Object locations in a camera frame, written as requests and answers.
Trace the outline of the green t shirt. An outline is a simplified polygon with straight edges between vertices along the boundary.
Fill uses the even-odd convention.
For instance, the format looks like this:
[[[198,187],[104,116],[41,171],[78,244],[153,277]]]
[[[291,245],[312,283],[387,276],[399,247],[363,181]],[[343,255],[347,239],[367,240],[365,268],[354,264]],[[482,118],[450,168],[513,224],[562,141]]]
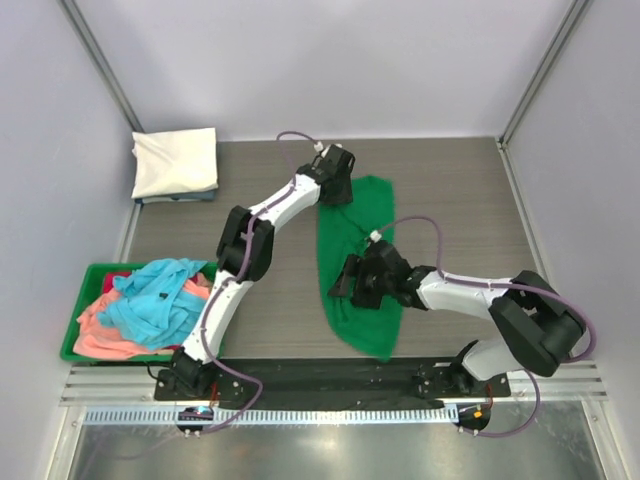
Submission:
[[[373,275],[364,261],[372,231],[395,220],[391,181],[365,176],[352,181],[353,201],[318,207],[317,269],[322,306],[333,333],[358,352],[388,361],[395,348],[403,307],[393,298],[377,308],[358,305],[356,291]]]

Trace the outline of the green plastic tray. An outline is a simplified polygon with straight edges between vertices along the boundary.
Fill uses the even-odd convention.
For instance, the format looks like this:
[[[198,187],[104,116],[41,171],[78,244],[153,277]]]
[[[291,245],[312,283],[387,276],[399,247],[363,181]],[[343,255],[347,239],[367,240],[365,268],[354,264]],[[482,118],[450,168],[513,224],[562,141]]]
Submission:
[[[91,359],[91,358],[88,358],[88,357],[77,355],[77,354],[72,352],[72,346],[73,346],[74,340],[77,338],[77,335],[78,335],[78,332],[79,332],[79,326],[76,323],[76,317],[79,315],[79,313],[81,313],[84,310],[84,308],[87,305],[92,303],[93,300],[95,300],[97,298],[97,296],[99,296],[102,293],[103,279],[104,279],[104,276],[108,272],[133,271],[133,270],[140,269],[140,268],[144,267],[148,263],[150,263],[150,262],[147,262],[147,263],[92,264],[87,268],[83,283],[81,285],[81,288],[80,288],[80,291],[79,291],[79,294],[78,294],[78,298],[77,298],[76,305],[75,305],[75,308],[74,308],[74,311],[73,311],[73,315],[71,317],[71,321],[70,321],[69,327],[67,329],[67,332],[65,334],[65,337],[64,337],[64,340],[63,340],[63,343],[62,343],[60,357],[63,360],[69,361],[69,362],[108,361],[108,360]],[[211,287],[212,287],[212,282],[215,279],[216,270],[217,270],[217,265],[215,263],[207,262],[207,267],[205,268],[205,273],[210,279]],[[173,347],[171,349],[163,350],[163,351],[161,351],[161,352],[159,352],[159,353],[157,353],[155,355],[139,356],[139,357],[134,357],[134,358],[129,359],[129,360],[121,360],[121,361],[117,361],[117,362],[130,361],[130,362],[141,363],[141,362],[144,362],[144,361],[155,361],[155,360],[167,362],[167,361],[170,360],[171,355],[173,354],[173,351],[176,348],[178,348],[179,346]]]

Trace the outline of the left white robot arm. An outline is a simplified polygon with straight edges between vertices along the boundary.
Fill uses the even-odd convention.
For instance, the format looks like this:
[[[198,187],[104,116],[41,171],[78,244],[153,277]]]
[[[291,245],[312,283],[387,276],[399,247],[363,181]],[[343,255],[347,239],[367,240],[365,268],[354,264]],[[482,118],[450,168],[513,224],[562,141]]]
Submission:
[[[353,201],[351,174],[355,156],[340,144],[314,145],[313,160],[297,168],[276,193],[249,208],[234,207],[216,250],[217,271],[211,293],[195,326],[158,372],[156,400],[200,400],[220,391],[219,374],[241,387],[260,380],[221,363],[219,352],[240,302],[261,280],[272,262],[276,234],[304,210],[317,204],[336,206]]]

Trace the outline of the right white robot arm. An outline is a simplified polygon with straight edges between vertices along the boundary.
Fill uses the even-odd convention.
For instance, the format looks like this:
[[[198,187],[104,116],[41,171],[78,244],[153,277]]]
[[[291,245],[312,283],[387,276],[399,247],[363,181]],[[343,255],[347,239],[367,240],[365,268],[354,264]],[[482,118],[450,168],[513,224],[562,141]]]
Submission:
[[[587,330],[574,308],[532,271],[512,279],[455,277],[434,266],[410,265],[385,240],[370,242],[361,255],[348,255],[328,293],[365,309],[378,309],[390,297],[403,307],[493,322],[498,337],[470,342],[435,376],[461,396],[476,394],[510,371],[552,376]]]

